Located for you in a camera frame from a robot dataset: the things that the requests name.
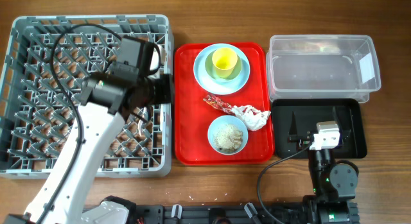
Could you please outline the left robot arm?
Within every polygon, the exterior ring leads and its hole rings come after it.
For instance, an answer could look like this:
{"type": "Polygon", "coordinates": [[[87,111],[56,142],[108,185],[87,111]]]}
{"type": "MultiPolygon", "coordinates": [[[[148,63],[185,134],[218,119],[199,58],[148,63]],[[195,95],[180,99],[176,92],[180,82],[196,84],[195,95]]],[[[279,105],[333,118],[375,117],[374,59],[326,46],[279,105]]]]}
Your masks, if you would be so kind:
{"type": "Polygon", "coordinates": [[[24,214],[5,223],[137,223],[137,205],[109,196],[84,212],[85,199],[113,140],[135,108],[171,103],[173,76],[93,73],[83,81],[75,123],[53,170],[24,214]]]}

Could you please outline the white tissue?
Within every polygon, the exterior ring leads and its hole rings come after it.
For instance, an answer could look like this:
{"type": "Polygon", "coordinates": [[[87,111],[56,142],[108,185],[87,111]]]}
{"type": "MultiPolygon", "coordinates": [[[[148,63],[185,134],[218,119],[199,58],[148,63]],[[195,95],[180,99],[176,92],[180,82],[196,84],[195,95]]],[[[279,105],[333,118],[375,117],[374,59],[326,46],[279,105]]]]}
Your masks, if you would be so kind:
{"type": "Polygon", "coordinates": [[[240,119],[250,131],[263,128],[271,114],[270,111],[260,111],[251,105],[233,106],[230,112],[240,119]]]}

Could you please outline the light blue plate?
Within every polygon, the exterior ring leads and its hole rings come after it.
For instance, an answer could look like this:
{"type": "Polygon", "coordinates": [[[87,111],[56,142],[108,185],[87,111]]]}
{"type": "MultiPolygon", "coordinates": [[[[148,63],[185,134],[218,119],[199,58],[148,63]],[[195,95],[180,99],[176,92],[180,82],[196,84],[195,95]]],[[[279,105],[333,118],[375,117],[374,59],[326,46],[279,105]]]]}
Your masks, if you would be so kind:
{"type": "Polygon", "coordinates": [[[207,92],[217,95],[228,95],[239,91],[248,81],[250,76],[250,62],[243,51],[230,44],[212,44],[207,46],[195,58],[193,64],[193,74],[197,83],[207,92]],[[231,82],[218,83],[212,80],[206,72],[205,60],[208,54],[216,51],[221,47],[229,47],[233,49],[237,56],[241,58],[242,70],[241,73],[231,82]]]}

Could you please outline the grey dishwasher rack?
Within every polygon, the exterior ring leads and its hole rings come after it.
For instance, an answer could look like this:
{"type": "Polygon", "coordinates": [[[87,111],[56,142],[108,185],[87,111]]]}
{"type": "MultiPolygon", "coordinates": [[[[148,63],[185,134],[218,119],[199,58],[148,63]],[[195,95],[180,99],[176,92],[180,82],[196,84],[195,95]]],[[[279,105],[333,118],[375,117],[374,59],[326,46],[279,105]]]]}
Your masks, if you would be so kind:
{"type": "MultiPolygon", "coordinates": [[[[172,73],[174,38],[161,14],[25,16],[14,20],[1,71],[1,176],[44,179],[74,124],[82,81],[103,71],[130,35],[166,51],[159,74],[172,73]]],[[[163,177],[171,170],[171,105],[155,105],[140,137],[137,108],[110,145],[99,177],[163,177]]]]}

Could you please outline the white plastic fork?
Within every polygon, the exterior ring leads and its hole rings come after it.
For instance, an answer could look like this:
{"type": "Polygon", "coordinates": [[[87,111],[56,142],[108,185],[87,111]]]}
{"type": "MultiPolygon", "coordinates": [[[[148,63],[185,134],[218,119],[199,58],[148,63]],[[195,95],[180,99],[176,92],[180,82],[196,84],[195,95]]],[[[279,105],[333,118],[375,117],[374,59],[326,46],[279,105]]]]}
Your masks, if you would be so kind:
{"type": "Polygon", "coordinates": [[[148,118],[149,118],[148,109],[146,107],[143,109],[141,117],[144,118],[144,121],[140,119],[137,124],[137,130],[138,130],[140,137],[143,136],[143,129],[144,129],[143,126],[148,122],[148,118]]]}

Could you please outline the red snack wrapper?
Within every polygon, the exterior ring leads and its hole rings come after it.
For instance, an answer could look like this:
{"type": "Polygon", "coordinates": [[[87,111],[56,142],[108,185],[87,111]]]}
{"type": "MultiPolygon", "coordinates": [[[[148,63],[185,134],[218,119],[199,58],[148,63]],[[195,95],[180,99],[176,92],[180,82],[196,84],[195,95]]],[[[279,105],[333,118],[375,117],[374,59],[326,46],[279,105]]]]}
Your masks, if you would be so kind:
{"type": "Polygon", "coordinates": [[[234,115],[232,111],[232,105],[229,103],[224,102],[221,98],[215,96],[214,94],[208,94],[203,101],[205,101],[208,105],[211,105],[213,108],[217,110],[221,110],[226,114],[234,115]]]}

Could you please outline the white plastic spoon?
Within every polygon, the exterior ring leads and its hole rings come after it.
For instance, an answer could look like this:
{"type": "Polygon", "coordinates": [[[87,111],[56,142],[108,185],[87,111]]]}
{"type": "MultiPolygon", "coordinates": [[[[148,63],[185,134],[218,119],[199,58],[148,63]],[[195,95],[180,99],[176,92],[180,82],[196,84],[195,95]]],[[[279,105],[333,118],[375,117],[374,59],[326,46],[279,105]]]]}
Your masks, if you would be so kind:
{"type": "Polygon", "coordinates": [[[160,67],[164,65],[165,60],[166,60],[165,49],[161,45],[156,44],[153,50],[150,70],[157,71],[160,67]]]}

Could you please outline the rice and nut leftovers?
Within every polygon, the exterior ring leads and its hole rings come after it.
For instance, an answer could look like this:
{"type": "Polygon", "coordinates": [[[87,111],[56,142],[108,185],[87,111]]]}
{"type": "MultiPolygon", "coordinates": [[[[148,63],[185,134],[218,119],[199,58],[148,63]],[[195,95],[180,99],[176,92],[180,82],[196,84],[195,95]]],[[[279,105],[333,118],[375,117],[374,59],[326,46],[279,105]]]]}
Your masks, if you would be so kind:
{"type": "Polygon", "coordinates": [[[243,142],[243,132],[232,124],[223,124],[218,127],[213,136],[215,148],[224,153],[237,151],[243,142]]]}

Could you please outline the red plastic tray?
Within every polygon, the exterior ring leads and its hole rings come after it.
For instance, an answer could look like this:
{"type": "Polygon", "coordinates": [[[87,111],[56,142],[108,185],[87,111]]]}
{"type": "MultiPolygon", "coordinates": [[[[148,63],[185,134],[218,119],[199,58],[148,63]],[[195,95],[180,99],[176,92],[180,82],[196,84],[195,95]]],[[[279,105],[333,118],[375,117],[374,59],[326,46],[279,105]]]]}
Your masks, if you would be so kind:
{"type": "MultiPolygon", "coordinates": [[[[236,42],[234,46],[245,53],[250,63],[250,78],[238,92],[222,96],[231,105],[252,105],[269,110],[265,54],[255,42],[236,42]]],[[[195,58],[206,44],[185,44],[174,55],[175,80],[175,155],[187,165],[260,164],[274,153],[272,122],[260,130],[250,131],[248,141],[239,153],[222,155],[211,147],[207,131],[209,125],[223,112],[208,105],[203,98],[207,92],[195,80],[195,58]]]]}

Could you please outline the yellow plastic cup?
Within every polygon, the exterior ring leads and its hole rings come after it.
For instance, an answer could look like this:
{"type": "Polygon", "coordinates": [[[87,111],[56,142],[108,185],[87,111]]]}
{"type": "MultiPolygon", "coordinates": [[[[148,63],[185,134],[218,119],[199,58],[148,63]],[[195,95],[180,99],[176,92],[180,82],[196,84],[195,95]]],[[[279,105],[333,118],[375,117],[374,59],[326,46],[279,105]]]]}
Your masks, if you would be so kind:
{"type": "Polygon", "coordinates": [[[221,47],[212,55],[213,70],[220,78],[229,77],[238,61],[236,52],[229,47],[221,47]]]}

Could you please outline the light blue bowl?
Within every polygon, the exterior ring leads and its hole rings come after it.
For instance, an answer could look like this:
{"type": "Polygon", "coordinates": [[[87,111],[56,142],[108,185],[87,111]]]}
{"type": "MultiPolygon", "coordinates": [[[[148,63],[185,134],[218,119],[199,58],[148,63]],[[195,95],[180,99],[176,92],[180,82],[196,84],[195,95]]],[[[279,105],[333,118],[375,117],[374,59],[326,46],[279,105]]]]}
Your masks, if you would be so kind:
{"type": "Polygon", "coordinates": [[[220,117],[216,118],[216,119],[210,124],[209,129],[208,129],[208,131],[207,131],[207,138],[208,138],[208,140],[209,140],[209,143],[210,143],[211,147],[212,147],[215,151],[217,151],[218,153],[220,153],[220,154],[222,154],[222,155],[235,155],[235,154],[239,153],[242,149],[244,149],[244,147],[245,147],[246,144],[247,144],[247,141],[248,141],[248,138],[249,138],[249,134],[248,134],[247,127],[245,126],[245,124],[244,124],[240,119],[238,119],[238,118],[235,117],[235,116],[226,115],[226,116],[220,116],[220,117]],[[243,132],[243,142],[242,142],[242,145],[241,145],[241,147],[240,147],[237,151],[235,151],[235,152],[233,152],[233,153],[220,152],[220,151],[218,151],[218,150],[215,148],[215,146],[214,146],[214,143],[213,143],[214,133],[216,132],[216,130],[218,129],[218,127],[219,127],[220,125],[223,125],[223,124],[232,124],[232,125],[235,125],[235,126],[237,126],[238,129],[240,129],[240,130],[243,132]]]}

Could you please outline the black plastic tray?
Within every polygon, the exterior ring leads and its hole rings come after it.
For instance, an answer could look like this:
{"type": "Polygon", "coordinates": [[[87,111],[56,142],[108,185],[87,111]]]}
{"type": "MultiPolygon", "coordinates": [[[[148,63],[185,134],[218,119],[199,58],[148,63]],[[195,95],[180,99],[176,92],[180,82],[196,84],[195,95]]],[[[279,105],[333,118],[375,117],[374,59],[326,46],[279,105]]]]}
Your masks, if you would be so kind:
{"type": "Polygon", "coordinates": [[[352,132],[352,147],[334,149],[337,159],[361,159],[367,155],[367,145],[362,123],[360,105],[355,99],[277,99],[272,103],[275,154],[286,158],[298,152],[295,143],[288,142],[288,132],[295,113],[297,135],[316,132],[317,123],[334,121],[333,107],[336,106],[340,131],[352,132]]]}

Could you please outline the green small bowl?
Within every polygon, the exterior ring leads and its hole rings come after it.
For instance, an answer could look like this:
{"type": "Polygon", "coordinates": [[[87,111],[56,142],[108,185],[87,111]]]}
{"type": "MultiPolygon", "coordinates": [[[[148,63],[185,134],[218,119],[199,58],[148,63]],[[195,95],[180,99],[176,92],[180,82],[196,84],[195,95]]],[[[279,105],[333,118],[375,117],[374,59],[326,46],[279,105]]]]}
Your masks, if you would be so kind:
{"type": "Polygon", "coordinates": [[[205,70],[207,72],[207,74],[209,75],[209,77],[214,80],[215,82],[218,83],[226,83],[226,82],[231,82],[233,81],[233,79],[235,79],[242,70],[242,62],[241,62],[241,58],[238,57],[238,61],[236,62],[236,65],[234,66],[234,69],[232,71],[232,73],[226,77],[226,78],[221,78],[219,77],[216,72],[214,71],[214,65],[212,62],[212,55],[214,54],[214,51],[210,52],[206,58],[205,61],[205,70]]]}

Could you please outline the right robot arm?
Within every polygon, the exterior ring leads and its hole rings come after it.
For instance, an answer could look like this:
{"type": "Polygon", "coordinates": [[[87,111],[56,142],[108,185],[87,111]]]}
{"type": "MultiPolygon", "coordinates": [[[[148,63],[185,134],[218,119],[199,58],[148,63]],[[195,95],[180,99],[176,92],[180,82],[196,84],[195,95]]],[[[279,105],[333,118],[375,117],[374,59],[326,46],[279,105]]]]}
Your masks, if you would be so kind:
{"type": "Polygon", "coordinates": [[[348,161],[336,161],[333,150],[339,145],[341,131],[338,121],[317,123],[315,132],[297,134],[297,122],[292,113],[288,142],[294,142],[299,152],[308,152],[308,167],[313,184],[313,196],[303,198],[308,223],[359,223],[356,197],[359,169],[348,161]]]}

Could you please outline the clear plastic bin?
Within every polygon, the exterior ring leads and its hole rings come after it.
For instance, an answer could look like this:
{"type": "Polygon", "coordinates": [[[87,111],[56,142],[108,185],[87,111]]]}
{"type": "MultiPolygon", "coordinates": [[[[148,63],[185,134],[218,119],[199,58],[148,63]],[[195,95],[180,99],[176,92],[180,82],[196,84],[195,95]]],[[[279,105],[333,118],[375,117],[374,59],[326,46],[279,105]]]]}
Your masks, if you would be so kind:
{"type": "Polygon", "coordinates": [[[266,55],[268,91],[277,99],[369,100],[381,89],[367,35],[274,35],[266,55]]]}

